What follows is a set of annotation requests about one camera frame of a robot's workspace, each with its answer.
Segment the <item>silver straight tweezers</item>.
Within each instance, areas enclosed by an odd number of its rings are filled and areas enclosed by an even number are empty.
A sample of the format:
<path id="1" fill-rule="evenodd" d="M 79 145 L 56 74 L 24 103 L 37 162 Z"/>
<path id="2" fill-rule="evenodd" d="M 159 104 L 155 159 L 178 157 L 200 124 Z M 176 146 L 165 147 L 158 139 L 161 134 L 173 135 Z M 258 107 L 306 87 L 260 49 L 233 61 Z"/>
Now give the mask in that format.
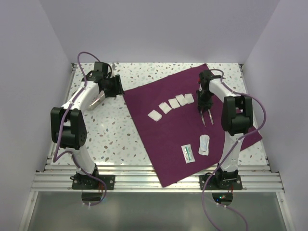
<path id="1" fill-rule="evenodd" d="M 206 127 L 203 112 L 200 112 L 200 117 L 201 117 L 201 120 L 202 120 L 204 127 Z"/>

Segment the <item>stainless steel tray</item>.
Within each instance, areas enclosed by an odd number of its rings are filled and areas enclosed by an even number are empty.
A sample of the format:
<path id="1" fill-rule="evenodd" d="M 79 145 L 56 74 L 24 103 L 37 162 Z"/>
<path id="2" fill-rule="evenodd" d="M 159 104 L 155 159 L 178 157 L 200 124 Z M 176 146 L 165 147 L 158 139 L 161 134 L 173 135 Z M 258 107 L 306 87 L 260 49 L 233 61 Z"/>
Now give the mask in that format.
<path id="1" fill-rule="evenodd" d="M 71 106 L 71 109 L 78 109 L 82 112 L 85 112 L 86 110 L 93 110 L 96 106 L 98 106 L 105 99 L 105 93 L 104 91 L 97 93 L 94 90 L 94 88 L 84 90 L 75 99 Z"/>

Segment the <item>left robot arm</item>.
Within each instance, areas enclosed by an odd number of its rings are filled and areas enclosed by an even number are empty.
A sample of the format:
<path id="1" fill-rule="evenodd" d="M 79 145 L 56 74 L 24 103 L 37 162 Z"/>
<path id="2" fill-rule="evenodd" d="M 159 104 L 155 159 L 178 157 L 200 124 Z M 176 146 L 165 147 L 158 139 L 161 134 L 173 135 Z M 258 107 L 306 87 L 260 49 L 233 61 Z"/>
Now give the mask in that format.
<path id="1" fill-rule="evenodd" d="M 100 93 L 110 98 L 124 95 L 124 90 L 120 76 L 114 74 L 109 64 L 95 62 L 93 69 L 84 74 L 80 87 L 72 97 L 61 107 L 51 110 L 51 139 L 56 144 L 53 162 L 64 154 L 71 155 L 77 167 L 72 181 L 89 189 L 95 189 L 103 182 L 85 146 L 87 129 L 83 114 Z"/>

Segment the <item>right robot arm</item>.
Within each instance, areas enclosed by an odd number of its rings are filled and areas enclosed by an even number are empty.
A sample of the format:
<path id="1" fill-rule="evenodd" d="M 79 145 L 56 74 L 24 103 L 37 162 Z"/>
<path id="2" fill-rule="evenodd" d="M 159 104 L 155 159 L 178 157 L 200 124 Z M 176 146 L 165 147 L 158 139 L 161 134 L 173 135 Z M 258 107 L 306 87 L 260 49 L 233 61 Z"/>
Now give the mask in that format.
<path id="1" fill-rule="evenodd" d="M 212 105 L 212 96 L 222 102 L 221 126 L 225 131 L 223 153 L 217 170 L 212 174 L 199 176 L 200 186 L 205 190 L 241 190 L 242 183 L 238 173 L 238 160 L 242 140 L 253 126 L 252 98 L 235 93 L 223 82 L 223 75 L 214 75 L 213 70 L 205 70 L 199 74 L 199 90 L 197 90 L 198 112 L 203 112 Z"/>

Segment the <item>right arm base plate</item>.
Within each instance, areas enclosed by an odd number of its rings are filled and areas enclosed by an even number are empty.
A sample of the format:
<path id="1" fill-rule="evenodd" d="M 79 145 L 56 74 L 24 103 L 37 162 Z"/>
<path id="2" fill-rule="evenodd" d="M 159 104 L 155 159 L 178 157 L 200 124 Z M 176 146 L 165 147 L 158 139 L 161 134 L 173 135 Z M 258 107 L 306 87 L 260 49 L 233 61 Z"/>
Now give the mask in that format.
<path id="1" fill-rule="evenodd" d="M 200 189 L 204 188 L 205 182 L 210 176 L 210 173 L 204 175 L 199 175 Z M 205 190 L 242 190 L 243 185 L 240 175 L 237 176 L 236 180 L 229 181 L 218 181 L 215 176 L 213 176 L 205 186 Z"/>

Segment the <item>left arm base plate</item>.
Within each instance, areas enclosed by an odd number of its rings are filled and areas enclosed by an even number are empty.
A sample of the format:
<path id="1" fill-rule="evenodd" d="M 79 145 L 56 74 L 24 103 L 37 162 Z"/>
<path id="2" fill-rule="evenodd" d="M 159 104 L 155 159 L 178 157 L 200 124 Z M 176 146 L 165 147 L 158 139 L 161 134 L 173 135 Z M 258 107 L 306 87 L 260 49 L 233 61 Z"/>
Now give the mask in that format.
<path id="1" fill-rule="evenodd" d="M 99 180 L 87 175 L 75 174 L 70 177 L 73 190 L 113 190 L 115 184 L 115 175 L 98 175 Z"/>

